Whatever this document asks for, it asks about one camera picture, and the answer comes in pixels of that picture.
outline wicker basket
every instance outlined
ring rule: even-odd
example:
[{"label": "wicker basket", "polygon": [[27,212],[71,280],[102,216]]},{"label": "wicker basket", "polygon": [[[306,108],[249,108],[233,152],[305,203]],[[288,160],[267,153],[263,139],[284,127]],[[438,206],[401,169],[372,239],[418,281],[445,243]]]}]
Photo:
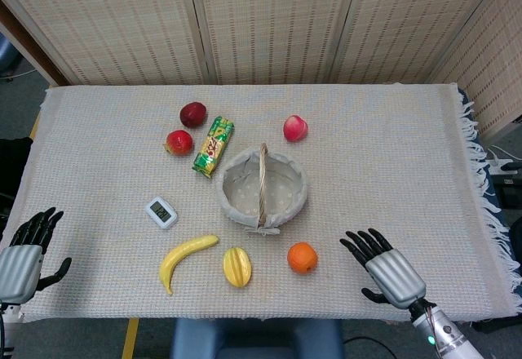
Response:
[{"label": "wicker basket", "polygon": [[281,224],[296,216],[307,199],[307,177],[291,157],[247,149],[227,162],[217,179],[224,213],[249,226],[246,231],[278,234]]}]

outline orange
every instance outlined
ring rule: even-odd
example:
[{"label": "orange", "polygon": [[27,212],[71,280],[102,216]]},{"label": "orange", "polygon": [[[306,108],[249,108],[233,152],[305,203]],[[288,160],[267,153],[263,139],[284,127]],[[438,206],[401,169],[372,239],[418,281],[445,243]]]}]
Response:
[{"label": "orange", "polygon": [[309,273],[317,266],[317,253],[306,242],[294,244],[286,256],[288,265],[297,273]]}]

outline white cable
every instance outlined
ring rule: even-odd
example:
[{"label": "white cable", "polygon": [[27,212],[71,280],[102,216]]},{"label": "white cable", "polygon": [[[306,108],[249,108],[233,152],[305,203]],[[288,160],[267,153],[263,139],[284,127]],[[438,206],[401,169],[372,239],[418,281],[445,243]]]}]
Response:
[{"label": "white cable", "polygon": [[30,71],[27,71],[27,72],[24,72],[24,73],[20,73],[18,75],[6,76],[4,78],[0,78],[0,80],[19,78],[20,76],[25,76],[25,75],[27,75],[28,73],[31,73],[31,72],[36,72],[36,69],[31,69]]},{"label": "white cable", "polygon": [[517,160],[517,161],[522,161],[522,157],[516,157],[515,155],[511,154],[511,153],[508,153],[506,150],[498,147],[497,145],[490,145],[489,146],[490,148],[493,147],[493,148],[496,148],[498,151],[502,151],[503,153],[505,153],[508,157],[512,157],[513,159]]}]

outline tablecloth fringe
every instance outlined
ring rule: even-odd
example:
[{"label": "tablecloth fringe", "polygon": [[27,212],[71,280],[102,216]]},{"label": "tablecloth fringe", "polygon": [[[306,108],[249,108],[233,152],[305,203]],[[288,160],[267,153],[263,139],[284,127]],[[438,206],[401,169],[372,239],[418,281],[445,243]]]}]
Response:
[{"label": "tablecloth fringe", "polygon": [[464,104],[462,102],[462,111],[460,112],[460,120],[462,126],[462,132],[466,140],[466,147],[468,157],[470,158],[471,169],[476,173],[473,178],[475,181],[476,190],[479,194],[480,204],[482,207],[482,213],[484,221],[489,227],[489,232],[492,239],[498,244],[498,257],[502,264],[506,267],[509,282],[511,283],[511,293],[513,295],[514,304],[519,312],[522,312],[522,298],[517,295],[514,291],[522,283],[522,277],[519,273],[520,264],[513,259],[511,254],[511,248],[509,247],[509,228],[504,226],[500,220],[494,215],[500,212],[500,208],[493,205],[486,198],[487,190],[489,188],[489,181],[486,176],[485,167],[486,163],[486,152],[479,143],[476,143],[476,136],[478,131],[476,125],[478,122],[472,121],[468,116],[473,112],[471,106],[474,102]]}]

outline blue chair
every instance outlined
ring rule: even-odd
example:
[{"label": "blue chair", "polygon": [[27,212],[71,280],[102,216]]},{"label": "blue chair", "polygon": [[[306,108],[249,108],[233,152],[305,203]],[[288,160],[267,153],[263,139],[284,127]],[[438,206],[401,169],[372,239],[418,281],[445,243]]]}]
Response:
[{"label": "blue chair", "polygon": [[344,359],[341,321],[176,321],[170,359]]}]

